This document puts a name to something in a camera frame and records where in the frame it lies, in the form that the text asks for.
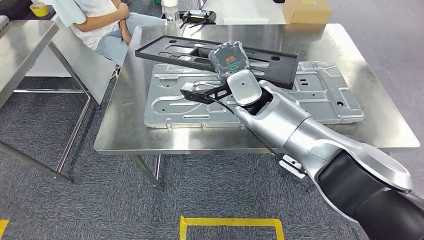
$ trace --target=white t-shirt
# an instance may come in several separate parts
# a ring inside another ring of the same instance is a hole
[[[88,32],[82,32],[74,26],[84,23],[86,17],[99,17],[115,12],[117,8],[111,0],[53,0],[52,5],[63,24],[70,27],[93,50],[96,50],[104,35],[119,29],[119,21]]]

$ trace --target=yellow floor tape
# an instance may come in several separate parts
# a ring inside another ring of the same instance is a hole
[[[5,232],[5,229],[8,223],[9,223],[8,219],[0,219],[0,239],[2,238],[3,233]]]
[[[179,217],[179,240],[187,240],[187,226],[275,227],[276,240],[284,240],[283,226],[276,218],[185,218]]]

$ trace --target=person's hand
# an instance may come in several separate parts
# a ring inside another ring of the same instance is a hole
[[[126,42],[127,45],[130,45],[131,42],[131,34],[127,28],[122,30],[122,38]]]
[[[130,10],[128,9],[128,6],[123,2],[119,4],[117,11],[119,13],[120,19],[126,19],[128,18],[128,16],[130,16]]]

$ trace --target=table surface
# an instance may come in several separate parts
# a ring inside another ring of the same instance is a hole
[[[14,20],[0,30],[0,108],[58,30],[47,20]]]
[[[386,152],[420,146],[340,24],[208,25],[196,30],[187,28],[180,34],[216,42],[239,40],[244,46],[298,54],[300,61],[335,63],[360,103],[365,119],[353,124],[329,125],[329,128]],[[94,149],[104,155],[268,153],[241,127],[154,129],[145,126],[143,118],[152,68],[158,62],[137,58],[134,51],[164,34],[178,33],[171,26],[136,29]]]
[[[218,25],[285,24],[283,5],[273,0],[208,0],[202,9],[214,11]]]

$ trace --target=blue jeans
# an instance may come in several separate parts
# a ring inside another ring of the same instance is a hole
[[[126,27],[129,34],[133,36],[134,30],[137,26],[164,26],[165,21],[154,16],[141,15],[135,12],[130,12],[129,17],[126,19]],[[127,55],[128,45],[125,43],[121,28],[106,34],[98,42],[95,50],[96,53],[103,55],[107,59],[114,61],[119,66],[124,63],[125,56]]]

